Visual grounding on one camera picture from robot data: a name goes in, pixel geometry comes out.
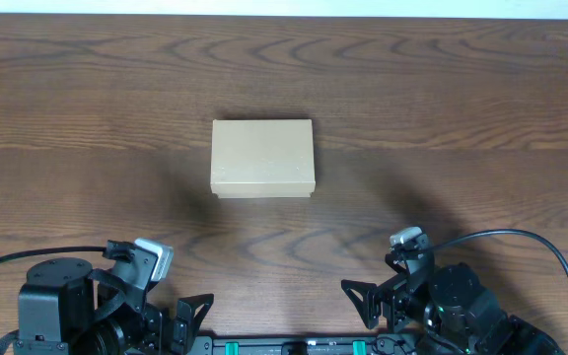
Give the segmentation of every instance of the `black cable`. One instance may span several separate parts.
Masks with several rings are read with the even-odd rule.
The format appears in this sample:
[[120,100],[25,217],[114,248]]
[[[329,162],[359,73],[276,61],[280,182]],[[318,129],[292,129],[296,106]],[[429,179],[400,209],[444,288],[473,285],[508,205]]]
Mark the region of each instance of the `black cable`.
[[59,252],[76,252],[76,251],[105,251],[105,247],[64,247],[64,248],[44,248],[27,251],[13,252],[8,255],[0,256],[0,263],[10,261],[27,256],[46,255]]
[[551,252],[553,252],[556,255],[556,257],[558,258],[558,261],[560,261],[560,264],[562,265],[562,268],[564,268],[564,272],[567,274],[567,278],[568,278],[568,263],[567,263],[567,260],[565,260],[564,256],[562,256],[562,253],[560,253],[560,251],[558,250],[558,248],[555,245],[553,245],[550,241],[548,241],[544,237],[539,236],[536,233],[523,231],[523,230],[516,230],[516,229],[499,229],[499,230],[476,232],[476,233],[472,233],[472,234],[469,234],[469,235],[465,235],[463,237],[459,237],[455,240],[452,240],[452,241],[449,241],[449,242],[446,242],[446,243],[442,243],[442,244],[434,246],[434,247],[425,248],[425,249],[422,249],[422,250],[407,251],[405,253],[405,255],[406,256],[417,256],[417,255],[425,253],[425,252],[433,252],[433,251],[437,251],[437,250],[440,250],[440,249],[446,249],[446,248],[449,248],[449,247],[453,247],[453,246],[456,246],[456,245],[461,244],[463,242],[467,242],[467,241],[470,241],[470,240],[473,240],[473,239],[479,238],[479,237],[490,237],[490,236],[508,235],[508,234],[532,238],[535,241],[539,241],[539,242],[543,243],[546,247],[549,248],[549,250],[551,250]]

